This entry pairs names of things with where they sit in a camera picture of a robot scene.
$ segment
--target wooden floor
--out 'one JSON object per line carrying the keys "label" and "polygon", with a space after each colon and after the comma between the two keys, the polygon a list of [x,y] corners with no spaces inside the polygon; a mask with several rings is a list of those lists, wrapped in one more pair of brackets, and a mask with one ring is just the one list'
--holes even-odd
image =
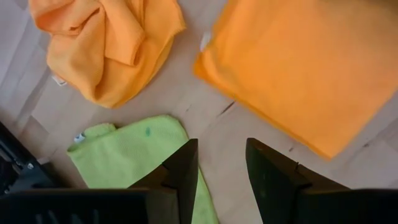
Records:
{"label": "wooden floor", "polygon": [[73,186],[85,187],[65,154],[77,133],[102,122],[123,126],[170,114],[199,139],[200,165],[221,223],[261,223],[246,173],[247,137],[348,187],[398,188],[398,94],[344,152],[324,161],[194,76],[202,33],[211,29],[224,2],[179,0],[188,29],[175,39],[169,59],[142,93],[107,110],[52,80],[45,64],[48,37],[34,27],[26,1],[1,1],[0,15],[8,13],[15,24],[0,18],[7,34],[0,37],[0,43],[7,42],[0,45],[0,120],[34,156],[48,157]]}

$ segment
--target green microfiber cloth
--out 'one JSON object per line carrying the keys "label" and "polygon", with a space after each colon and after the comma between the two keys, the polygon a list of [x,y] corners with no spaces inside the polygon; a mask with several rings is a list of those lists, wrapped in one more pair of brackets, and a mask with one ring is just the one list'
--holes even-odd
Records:
{"label": "green microfiber cloth", "polygon": [[[127,188],[188,141],[178,120],[162,115],[123,128],[100,124],[88,128],[68,155],[89,188]],[[217,224],[210,193],[199,169],[193,224]]]}

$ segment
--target folded orange cloth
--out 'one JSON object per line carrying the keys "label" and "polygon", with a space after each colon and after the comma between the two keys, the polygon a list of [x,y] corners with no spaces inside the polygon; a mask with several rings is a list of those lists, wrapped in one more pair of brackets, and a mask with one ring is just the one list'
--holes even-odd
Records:
{"label": "folded orange cloth", "polygon": [[195,73],[332,158],[398,89],[398,5],[230,0]]}
{"label": "folded orange cloth", "polygon": [[176,0],[29,0],[52,35],[47,63],[92,102],[114,108],[137,95],[185,28]]}

